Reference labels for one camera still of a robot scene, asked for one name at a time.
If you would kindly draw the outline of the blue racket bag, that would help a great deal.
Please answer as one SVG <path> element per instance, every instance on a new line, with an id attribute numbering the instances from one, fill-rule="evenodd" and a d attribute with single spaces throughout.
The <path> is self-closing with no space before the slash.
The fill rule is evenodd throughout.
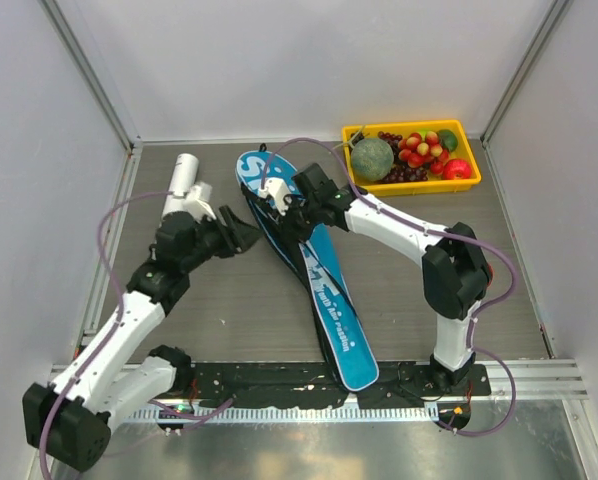
<path id="1" fill-rule="evenodd" d="M 269 167 L 269 152 L 246 151 L 235 166 L 236 179 L 246 203 L 273 251 L 297 276 L 308 293 L 320 349 L 335 380 L 345 389 L 357 392 L 373 384 L 379 367 L 342 274 L 331 237 L 318 225 L 305 242 L 283 233 L 272 213 L 273 202 L 259 205 L 261 178 L 279 178 L 289 191 L 298 189 L 292 177 L 297 169 L 280 155 Z"/>

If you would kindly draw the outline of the white shuttlecock tube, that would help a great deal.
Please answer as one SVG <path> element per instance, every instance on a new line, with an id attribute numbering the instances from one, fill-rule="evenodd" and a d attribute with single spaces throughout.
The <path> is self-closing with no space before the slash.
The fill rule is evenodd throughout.
<path id="1" fill-rule="evenodd" d="M 189 153 L 181 153 L 177 156 L 161 218 L 183 210 L 183 202 L 195 184 L 198 167 L 199 160 L 196 156 Z"/>

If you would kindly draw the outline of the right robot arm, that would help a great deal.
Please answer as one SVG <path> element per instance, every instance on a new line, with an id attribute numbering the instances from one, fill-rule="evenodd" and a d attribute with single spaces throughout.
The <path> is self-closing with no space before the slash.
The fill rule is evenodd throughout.
<path id="1" fill-rule="evenodd" d="M 449 228 L 408 216 L 353 184 L 339 187 L 315 163 L 292 181 L 294 187 L 271 178 L 260 189 L 289 233 L 306 241 L 319 225 L 337 227 L 376 240 L 421 269 L 424 298 L 436 314 L 431 381 L 444 394 L 457 392 L 475 361 L 471 324 L 492 280 L 474 232 L 463 223 Z"/>

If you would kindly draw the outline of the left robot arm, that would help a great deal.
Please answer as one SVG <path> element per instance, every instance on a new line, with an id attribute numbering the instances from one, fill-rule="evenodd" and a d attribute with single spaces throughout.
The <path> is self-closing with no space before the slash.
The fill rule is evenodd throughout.
<path id="1" fill-rule="evenodd" d="M 91 343 L 60 375 L 34 383 L 22 398 L 28 444 L 42 457 L 83 473 L 103 456 L 123 419 L 161 393 L 185 396 L 193 383 L 192 360 L 161 345 L 137 372 L 117 377 L 143 339 L 173 310 L 190 287 L 190 273 L 206 261 L 247 252 L 261 231 L 227 206 L 219 218 L 166 214 L 148 259 L 133 273 L 118 305 Z"/>

